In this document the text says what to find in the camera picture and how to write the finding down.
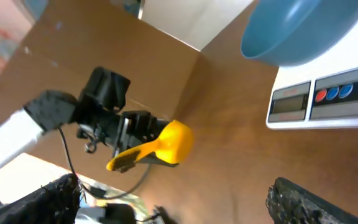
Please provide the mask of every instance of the kitchen scale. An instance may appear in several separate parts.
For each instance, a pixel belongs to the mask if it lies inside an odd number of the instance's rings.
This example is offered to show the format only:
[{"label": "kitchen scale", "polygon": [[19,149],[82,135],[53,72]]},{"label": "kitchen scale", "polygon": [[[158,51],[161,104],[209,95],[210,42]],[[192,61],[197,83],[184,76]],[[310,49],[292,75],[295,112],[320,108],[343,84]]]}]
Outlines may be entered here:
[{"label": "kitchen scale", "polygon": [[271,129],[358,128],[358,21],[313,61],[280,67],[266,125]]}]

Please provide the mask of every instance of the blue object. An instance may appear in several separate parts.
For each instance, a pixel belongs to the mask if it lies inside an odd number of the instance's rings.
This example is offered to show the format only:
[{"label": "blue object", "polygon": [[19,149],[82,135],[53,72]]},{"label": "blue object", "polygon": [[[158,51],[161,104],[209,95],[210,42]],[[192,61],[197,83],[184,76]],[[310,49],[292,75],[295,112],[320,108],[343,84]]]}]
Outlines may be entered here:
[{"label": "blue object", "polygon": [[345,98],[351,94],[353,90],[353,84],[346,84],[342,86],[341,91],[339,91],[339,97]]},{"label": "blue object", "polygon": [[357,20],[358,0],[259,0],[241,51],[272,65],[299,65],[327,51]]},{"label": "blue object", "polygon": [[327,100],[332,100],[333,98],[335,98],[338,95],[338,92],[339,92],[339,87],[338,86],[332,87],[328,91],[326,99]]}]

